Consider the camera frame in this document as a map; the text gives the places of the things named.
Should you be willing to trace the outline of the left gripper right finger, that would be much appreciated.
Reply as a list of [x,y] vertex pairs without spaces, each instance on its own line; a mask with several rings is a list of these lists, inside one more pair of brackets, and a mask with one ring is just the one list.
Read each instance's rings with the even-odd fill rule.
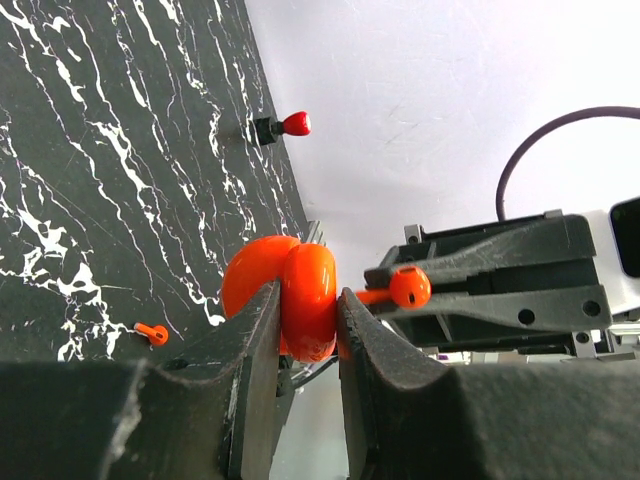
[[635,479],[635,361],[448,366],[338,300],[353,479]]

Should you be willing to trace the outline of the aluminium frame rail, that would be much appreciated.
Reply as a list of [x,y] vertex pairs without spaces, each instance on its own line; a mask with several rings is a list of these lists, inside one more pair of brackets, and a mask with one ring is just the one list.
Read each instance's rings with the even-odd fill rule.
[[309,244],[317,244],[317,245],[326,245],[326,240],[324,236],[324,230],[322,227],[322,223],[319,220],[313,220],[308,222],[308,232],[304,237],[304,243]]

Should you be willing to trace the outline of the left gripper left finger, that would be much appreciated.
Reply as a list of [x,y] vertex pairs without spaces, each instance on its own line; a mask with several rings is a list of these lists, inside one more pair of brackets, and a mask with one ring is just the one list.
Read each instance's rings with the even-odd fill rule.
[[1,366],[5,479],[265,479],[280,286],[180,356]]

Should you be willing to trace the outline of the red earbud charging case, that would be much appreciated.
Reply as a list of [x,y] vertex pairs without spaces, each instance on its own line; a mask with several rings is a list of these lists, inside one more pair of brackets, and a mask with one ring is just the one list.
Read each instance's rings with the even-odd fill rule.
[[291,236],[260,238],[241,248],[223,276],[225,315],[238,314],[263,285],[280,282],[281,351],[302,363],[328,359],[337,337],[337,269],[320,244]]

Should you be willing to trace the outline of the red earbud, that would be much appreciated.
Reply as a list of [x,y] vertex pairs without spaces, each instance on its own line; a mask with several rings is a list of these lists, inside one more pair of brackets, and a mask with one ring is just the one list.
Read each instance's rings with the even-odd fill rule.
[[392,302],[401,308],[417,309],[431,299],[432,286],[421,268],[410,266],[397,270],[387,287],[358,291],[355,295],[365,305]]
[[169,340],[169,332],[163,325],[150,326],[137,322],[134,324],[134,330],[145,336],[153,346],[163,346]]

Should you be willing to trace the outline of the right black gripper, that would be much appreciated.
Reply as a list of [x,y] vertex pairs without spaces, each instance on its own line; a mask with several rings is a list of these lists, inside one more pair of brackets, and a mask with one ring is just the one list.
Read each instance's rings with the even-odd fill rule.
[[369,288],[416,266],[432,285],[417,309],[384,303],[372,313],[418,348],[575,355],[611,326],[596,248],[582,215],[524,217],[427,234],[391,247],[364,272]]

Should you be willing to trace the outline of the red emergency stop button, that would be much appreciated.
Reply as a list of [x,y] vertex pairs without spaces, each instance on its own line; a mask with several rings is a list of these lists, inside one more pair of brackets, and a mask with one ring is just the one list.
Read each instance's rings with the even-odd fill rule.
[[274,144],[284,135],[303,137],[312,131],[310,116],[306,111],[295,112],[282,121],[273,116],[257,118],[253,124],[261,146]]

